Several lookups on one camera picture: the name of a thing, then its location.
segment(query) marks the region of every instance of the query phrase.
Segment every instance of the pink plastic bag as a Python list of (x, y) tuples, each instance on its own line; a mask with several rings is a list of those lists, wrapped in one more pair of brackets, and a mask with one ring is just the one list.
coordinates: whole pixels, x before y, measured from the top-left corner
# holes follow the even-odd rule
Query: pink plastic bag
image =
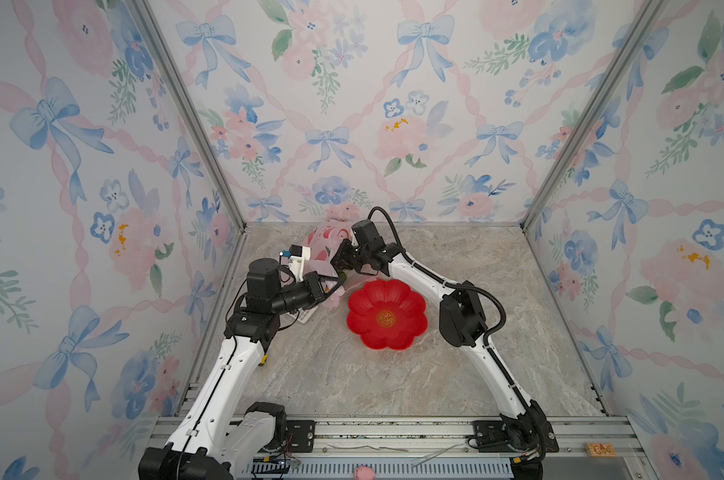
[[(341, 242), (344, 239), (350, 239), (352, 236), (351, 222), (338, 222), (337, 220), (329, 220), (322, 223), (313, 232), (304, 245), (311, 248), (311, 260), (306, 263), (305, 272), (316, 271), (322, 275), (337, 276), (337, 272), (330, 264), (330, 261), (338, 251)], [(367, 281), (375, 280), (375, 276), (359, 275), (354, 272), (347, 272), (346, 283), (343, 284), (333, 295), (321, 303), (326, 308), (334, 308), (340, 304), (343, 294), (354, 287), (357, 287)]]

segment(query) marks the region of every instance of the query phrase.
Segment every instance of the orange sticker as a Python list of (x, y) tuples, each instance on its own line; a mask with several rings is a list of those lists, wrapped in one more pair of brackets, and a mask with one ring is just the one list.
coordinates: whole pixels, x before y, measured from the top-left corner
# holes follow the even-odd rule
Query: orange sticker
[(586, 453), (590, 457), (616, 458), (617, 456), (611, 443), (587, 443)]

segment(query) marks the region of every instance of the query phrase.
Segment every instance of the black cable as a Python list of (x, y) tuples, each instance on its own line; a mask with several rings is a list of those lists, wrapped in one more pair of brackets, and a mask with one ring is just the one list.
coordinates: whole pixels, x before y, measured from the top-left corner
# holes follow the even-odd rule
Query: black cable
[(247, 283), (247, 279), (242, 280), (242, 284), (239, 286), (239, 290), (237, 290), (237, 294), (233, 296), (233, 302), (231, 302), (231, 305), (228, 307), (228, 310), (226, 311), (226, 320), (228, 320), (228, 314), (231, 313), (231, 308), (237, 302), (237, 297), (239, 297), (239, 293), (242, 292), (242, 288), (244, 287), (245, 283)]

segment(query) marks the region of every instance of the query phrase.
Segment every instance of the pink toy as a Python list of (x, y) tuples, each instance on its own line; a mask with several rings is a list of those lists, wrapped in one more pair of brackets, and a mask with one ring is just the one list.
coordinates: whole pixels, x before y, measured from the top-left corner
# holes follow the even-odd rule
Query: pink toy
[(375, 478), (375, 470), (370, 467), (357, 467), (354, 471), (354, 477), (357, 480), (373, 480)]

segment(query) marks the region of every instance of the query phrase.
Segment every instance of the black base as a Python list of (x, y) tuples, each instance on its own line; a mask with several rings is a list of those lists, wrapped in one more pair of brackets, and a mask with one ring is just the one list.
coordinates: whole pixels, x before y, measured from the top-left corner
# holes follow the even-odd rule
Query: black base
[[(505, 422), (501, 420), (474, 420), (474, 438), (481, 453), (508, 452), (509, 434)], [(558, 452), (559, 443), (554, 436), (550, 422), (543, 425), (546, 452)]]

